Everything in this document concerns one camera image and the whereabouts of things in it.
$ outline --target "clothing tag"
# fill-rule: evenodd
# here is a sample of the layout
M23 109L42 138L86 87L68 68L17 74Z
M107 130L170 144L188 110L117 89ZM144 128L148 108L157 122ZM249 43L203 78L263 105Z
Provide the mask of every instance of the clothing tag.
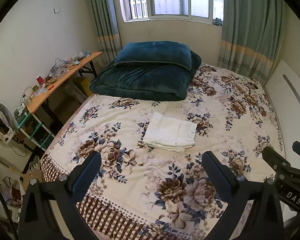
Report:
M188 137L190 138L194 138L195 136L195 129L197 128L197 126L190 126L189 127L189 131L188 131Z

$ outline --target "metal bolt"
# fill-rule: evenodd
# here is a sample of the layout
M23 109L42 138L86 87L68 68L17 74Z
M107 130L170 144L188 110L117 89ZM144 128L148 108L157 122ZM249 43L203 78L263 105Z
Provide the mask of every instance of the metal bolt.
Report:
M273 179L267 179L267 183L272 185L273 184Z
M37 179L31 179L31 180L30 180L30 184L31 184L31 185L34 185L34 184L36 184L36 183L37 183Z
M67 178L68 178L68 176L66 174L62 174L62 175L60 175L59 180L65 181Z
M243 175L238 175L237 176L237 180L238 181L244 181L246 178L245 178L245 176L243 176Z

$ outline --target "wall switch plate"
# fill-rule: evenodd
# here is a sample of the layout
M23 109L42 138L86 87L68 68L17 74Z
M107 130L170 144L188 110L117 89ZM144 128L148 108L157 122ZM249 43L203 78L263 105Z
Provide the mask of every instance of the wall switch plate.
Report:
M57 8L54 9L55 14L58 13L58 12L60 12L60 7L57 7Z

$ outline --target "curtain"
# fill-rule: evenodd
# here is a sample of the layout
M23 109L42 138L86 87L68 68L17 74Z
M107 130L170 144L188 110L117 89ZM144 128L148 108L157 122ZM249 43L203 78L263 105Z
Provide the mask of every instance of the curtain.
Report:
M97 28L97 40L109 64L122 49L113 0L90 0Z
M224 0L218 66L265 84L278 54L283 0Z

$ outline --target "floral bedsheet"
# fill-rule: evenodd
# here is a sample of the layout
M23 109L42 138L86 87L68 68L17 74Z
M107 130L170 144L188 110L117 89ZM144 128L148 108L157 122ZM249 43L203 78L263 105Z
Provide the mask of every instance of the floral bedsheet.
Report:
M184 153L142 142L153 111L197 124ZM179 102L94 95L41 159L46 181L69 174L92 150L102 166L77 204L87 224L111 239L203 239L226 203L201 166L212 151L233 171L264 181L272 169L262 150L283 153L276 117L260 83L201 64Z

